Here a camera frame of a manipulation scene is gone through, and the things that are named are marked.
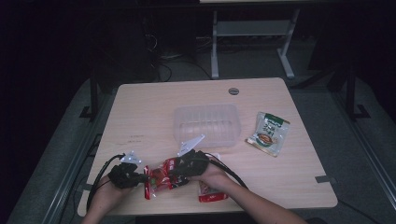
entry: table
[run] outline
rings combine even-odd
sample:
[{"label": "table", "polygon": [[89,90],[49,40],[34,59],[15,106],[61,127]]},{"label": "table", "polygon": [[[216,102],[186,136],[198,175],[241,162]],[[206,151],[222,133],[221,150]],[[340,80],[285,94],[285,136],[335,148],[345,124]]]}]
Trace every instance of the table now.
[{"label": "table", "polygon": [[[231,95],[230,88],[239,93]],[[303,121],[281,78],[208,80],[172,83],[127,84],[120,86],[111,109],[101,144],[97,150],[88,184],[92,184],[102,166],[112,156],[131,150],[143,161],[137,168],[175,157],[178,143],[173,136],[175,108],[181,105],[236,105],[241,134],[233,147],[204,148],[219,153],[221,160],[236,172],[250,190],[286,208],[326,208],[337,205],[329,182]],[[252,147],[245,139],[255,131],[259,111],[277,115],[290,122],[290,130],[277,158]],[[109,172],[113,161],[108,166]],[[232,200],[198,202],[198,185],[160,192],[146,200],[143,185],[136,187],[111,215],[164,215],[238,212]],[[85,190],[78,214],[85,215],[89,192]]]}]

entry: floor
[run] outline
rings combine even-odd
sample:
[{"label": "floor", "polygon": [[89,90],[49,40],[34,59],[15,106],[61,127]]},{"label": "floor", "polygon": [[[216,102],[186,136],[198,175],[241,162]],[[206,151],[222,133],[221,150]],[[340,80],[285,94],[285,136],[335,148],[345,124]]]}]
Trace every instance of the floor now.
[{"label": "floor", "polygon": [[[219,79],[281,77],[291,87],[318,72],[307,70],[315,39],[292,41],[288,58],[295,79],[285,77],[276,55],[282,38],[234,41],[237,45],[223,42],[219,53]],[[201,48],[195,60],[184,55],[174,59],[177,52],[165,51],[166,60],[158,66],[159,76],[155,81],[209,79],[210,49],[205,47],[204,38],[198,43]],[[356,82],[356,105],[364,105],[371,118],[351,121],[344,109],[345,87],[337,93],[328,91],[326,84],[330,77],[302,90],[290,88],[290,94],[324,170],[331,178],[339,204],[334,208],[293,211],[303,218],[320,217],[327,223],[395,223],[396,207],[386,188],[396,180],[396,125],[378,104],[370,87],[360,79]],[[8,223],[81,221],[76,213],[79,197],[91,168],[95,143],[100,142],[116,94],[117,89],[111,94],[99,92],[99,114],[90,121],[79,117],[82,108],[90,105],[89,80],[79,88]],[[373,154],[380,161],[379,168],[386,170],[385,178],[378,174]],[[171,220],[170,217],[161,218],[165,219],[156,222]],[[191,222],[191,217],[177,219]],[[103,223],[144,223],[144,219],[106,217]]]}]

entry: grommet hole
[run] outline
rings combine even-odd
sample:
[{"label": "grommet hole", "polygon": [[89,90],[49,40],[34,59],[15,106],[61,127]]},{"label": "grommet hole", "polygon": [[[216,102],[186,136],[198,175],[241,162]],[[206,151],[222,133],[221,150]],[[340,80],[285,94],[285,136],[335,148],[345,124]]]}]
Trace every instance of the grommet hole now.
[{"label": "grommet hole", "polygon": [[230,93],[231,95],[237,95],[239,94],[239,90],[237,88],[230,88],[228,90],[228,93]]}]

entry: red packaging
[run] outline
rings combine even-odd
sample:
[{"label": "red packaging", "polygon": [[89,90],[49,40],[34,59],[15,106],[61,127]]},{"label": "red packaging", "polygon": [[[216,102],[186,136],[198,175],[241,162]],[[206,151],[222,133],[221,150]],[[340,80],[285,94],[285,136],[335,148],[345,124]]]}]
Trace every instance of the red packaging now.
[{"label": "red packaging", "polygon": [[198,200],[200,203],[211,203],[227,199],[228,195],[216,189],[210,188],[207,184],[199,181]]},{"label": "red packaging", "polygon": [[186,185],[189,180],[182,175],[169,175],[169,171],[175,169],[177,158],[171,158],[158,166],[146,166],[144,174],[148,175],[145,183],[145,198],[156,197],[156,193],[164,189],[175,189]]}]

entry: green packet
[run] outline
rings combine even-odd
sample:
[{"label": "green packet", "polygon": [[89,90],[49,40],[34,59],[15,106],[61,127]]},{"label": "green packet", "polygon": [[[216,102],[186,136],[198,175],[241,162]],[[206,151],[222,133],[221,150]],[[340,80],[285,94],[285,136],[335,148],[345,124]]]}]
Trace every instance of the green packet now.
[{"label": "green packet", "polygon": [[272,114],[257,114],[256,132],[246,141],[273,157],[279,155],[288,133],[290,122]]}]

